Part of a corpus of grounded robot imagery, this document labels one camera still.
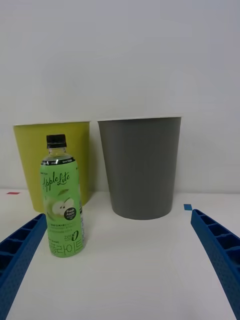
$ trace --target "gray cup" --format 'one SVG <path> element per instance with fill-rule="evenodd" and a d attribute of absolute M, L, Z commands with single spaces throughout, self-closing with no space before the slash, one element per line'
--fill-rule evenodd
<path fill-rule="evenodd" d="M 181 118 L 98 122 L 113 211 L 148 220 L 173 205 Z"/>

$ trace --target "yellow bin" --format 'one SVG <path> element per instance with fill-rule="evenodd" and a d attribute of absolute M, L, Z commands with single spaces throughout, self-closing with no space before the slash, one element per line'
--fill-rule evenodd
<path fill-rule="evenodd" d="M 34 210 L 44 212 L 40 164 L 48 155 L 46 136 L 55 134 L 65 134 L 66 151 L 77 161 L 84 205 L 89 192 L 89 122 L 15 125 L 13 129 Z"/>

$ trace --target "plastic bottle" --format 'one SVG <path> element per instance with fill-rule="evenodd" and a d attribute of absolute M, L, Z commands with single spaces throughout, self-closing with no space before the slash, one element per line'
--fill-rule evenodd
<path fill-rule="evenodd" d="M 41 162 L 40 181 L 50 251 L 71 257 L 84 247 L 78 165 L 66 153 L 65 134 L 47 135 L 46 142 L 49 155 Z"/>

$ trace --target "white backdrop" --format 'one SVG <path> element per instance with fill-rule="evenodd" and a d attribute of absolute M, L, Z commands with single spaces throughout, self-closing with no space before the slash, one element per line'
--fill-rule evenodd
<path fill-rule="evenodd" d="M 182 114 L 176 188 L 240 192 L 239 0 L 2 0 L 0 187 L 26 187 L 13 124 Z"/>

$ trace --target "green bottle label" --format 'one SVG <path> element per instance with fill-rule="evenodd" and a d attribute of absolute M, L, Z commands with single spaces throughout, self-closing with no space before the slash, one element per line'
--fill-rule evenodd
<path fill-rule="evenodd" d="M 74 158 L 43 161 L 40 181 L 51 253 L 73 256 L 84 246 L 77 162 Z"/>

